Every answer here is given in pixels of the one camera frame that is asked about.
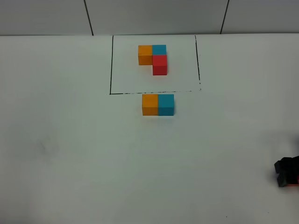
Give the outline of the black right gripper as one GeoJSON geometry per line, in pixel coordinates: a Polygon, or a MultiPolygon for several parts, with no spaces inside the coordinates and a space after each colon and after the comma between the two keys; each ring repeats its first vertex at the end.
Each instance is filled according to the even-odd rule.
{"type": "Polygon", "coordinates": [[[279,187],[286,187],[289,184],[299,183],[299,157],[283,157],[275,164],[275,172],[279,173],[277,182],[279,187]]]}

